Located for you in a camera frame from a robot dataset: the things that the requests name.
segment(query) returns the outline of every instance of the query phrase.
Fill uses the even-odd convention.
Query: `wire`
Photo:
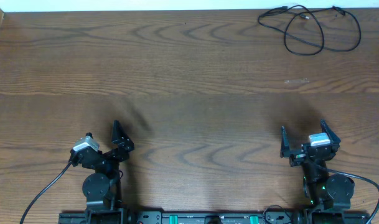
[[[331,172],[331,173],[334,173],[334,174],[344,175],[344,176],[346,176],[346,177],[352,177],[352,178],[360,179],[360,180],[363,180],[363,181],[368,182],[369,184],[373,184],[373,185],[377,188],[377,190],[378,190],[378,200],[377,200],[376,207],[375,207],[374,211],[372,212],[372,214],[370,215],[368,221],[365,223],[365,224],[371,224],[372,219],[375,217],[375,215],[376,215],[376,213],[377,213],[377,211],[378,211],[378,209],[379,209],[379,185],[378,185],[376,182],[374,182],[374,181],[372,181],[372,180],[370,180],[370,179],[368,179],[368,178],[361,177],[361,176],[359,176],[359,175],[349,174],[349,173],[346,173],[346,172],[341,172],[341,171],[337,171],[337,170],[328,169],[328,168],[326,168],[326,167],[322,167],[322,166],[316,164],[316,163],[315,163],[315,162],[309,157],[308,153],[306,153],[306,156],[307,156],[307,159],[308,159],[312,164],[314,164],[318,169],[320,169],[320,170],[323,170],[323,171],[326,171],[326,172]]]
[[[33,199],[33,201],[29,204],[29,206],[27,206],[27,209],[26,211],[23,213],[23,216],[21,218],[21,222],[20,224],[23,224],[23,221],[25,220],[25,217],[27,215],[27,213],[29,212],[30,208],[33,206],[34,202],[39,199],[39,197],[44,194],[45,191],[47,191],[57,180],[59,180],[59,178],[66,172],[66,170],[70,167],[70,165],[72,165],[71,162],[69,162],[66,167],[63,169],[63,171],[48,185],[46,186],[42,191],[40,191],[40,193],[35,196],[35,198]]]
[[[303,9],[305,9],[304,12],[300,12],[300,13],[295,13],[295,12],[291,12],[290,10],[295,8],[295,7],[301,7]],[[325,47],[325,35],[324,35],[324,32],[322,30],[322,26],[321,24],[319,23],[319,21],[317,20],[316,16],[314,15],[314,13],[317,13],[317,12],[323,12],[323,11],[328,11],[328,10],[336,10],[337,12],[339,12],[341,15],[345,16],[345,14],[349,14],[355,21],[355,23],[357,24],[357,27],[358,27],[358,33],[359,33],[359,36],[358,36],[358,40],[357,40],[357,43],[352,46],[351,48],[349,49],[333,49],[333,48],[330,48],[330,47]],[[273,27],[273,26],[269,26],[269,25],[266,25],[264,23],[262,23],[260,21],[260,19],[264,18],[264,17],[269,17],[269,16],[277,16],[277,15],[280,15],[282,13],[288,13],[288,14],[293,14],[293,18],[289,21],[289,23],[287,24],[285,30],[281,30],[277,27]],[[318,28],[321,32],[321,37],[322,37],[322,43],[319,45],[319,44],[315,44],[315,43],[312,43],[312,42],[308,42],[304,39],[301,39],[299,37],[296,37],[292,34],[288,34],[288,29],[289,29],[289,26],[290,24],[292,23],[292,21],[297,17],[301,17],[303,19],[309,19],[308,16],[306,16],[306,14],[309,14],[312,16],[312,18],[315,20],[316,24],[318,25]],[[257,19],[257,22],[258,24],[260,24],[261,26],[263,27],[267,27],[267,28],[270,28],[270,29],[274,29],[278,32],[281,32],[283,33],[283,43],[284,43],[284,46],[286,47],[286,49],[291,52],[292,54],[295,54],[295,55],[302,55],[302,56],[311,56],[311,55],[315,55],[315,54],[318,54],[319,52],[321,52],[323,49],[326,49],[326,50],[330,50],[330,51],[333,51],[333,52],[349,52],[353,49],[356,49],[358,46],[359,46],[359,43],[361,42],[361,35],[362,35],[362,32],[361,32],[361,27],[359,25],[359,22],[357,20],[357,18],[351,13],[351,12],[348,12],[340,7],[330,7],[330,8],[326,8],[326,9],[318,9],[318,10],[313,10],[313,11],[310,11],[308,10],[308,8],[306,8],[305,6],[302,6],[302,5],[296,5],[296,6],[292,6],[290,8],[288,8],[287,6],[283,6],[283,7],[277,7],[275,9],[270,9],[268,11],[266,11],[265,13],[261,14],[258,16],[258,19]],[[286,39],[287,39],[287,36],[289,37],[292,37],[293,39],[295,40],[298,40],[304,44],[307,44],[307,45],[311,45],[313,47],[318,47],[319,49],[313,53],[298,53],[298,52],[295,52],[293,50],[290,50],[287,43],[286,43]]]
[[[280,205],[270,205],[270,206],[268,206],[265,210],[264,210],[264,212],[263,212],[263,220],[264,220],[264,222],[265,223],[267,223],[267,224],[272,224],[272,223],[270,223],[269,221],[267,221],[266,219],[265,219],[265,213],[266,213],[266,211],[268,210],[268,209],[270,209],[270,208],[272,208],[272,207],[279,207],[281,210],[283,210],[283,212],[286,214],[286,216],[290,219],[290,222],[287,222],[287,223],[283,223],[283,224],[290,224],[291,223],[291,216],[286,212],[286,210],[284,209],[284,208],[282,208],[282,206],[280,206]]]

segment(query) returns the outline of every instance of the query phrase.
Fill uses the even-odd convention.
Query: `wooden tabletop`
[[[332,169],[379,184],[379,9],[350,9],[351,52],[290,54],[255,23],[265,10],[10,13],[0,31],[0,223],[17,223],[92,132],[108,151],[114,119],[136,149],[121,164],[123,198],[164,210],[264,210],[310,204],[302,170],[279,157],[321,131],[341,138]],[[326,46],[349,48],[355,23],[317,15]],[[290,16],[265,22],[284,28]],[[312,20],[292,34],[319,43]],[[315,50],[288,40],[290,48]],[[71,167],[27,223],[84,210],[92,170]],[[374,186],[355,180],[352,209],[371,213]],[[379,212],[374,219],[379,223]]]

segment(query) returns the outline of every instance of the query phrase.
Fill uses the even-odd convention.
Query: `white wall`
[[[0,0],[4,12],[267,9],[295,4],[308,8],[379,7],[379,0]]]

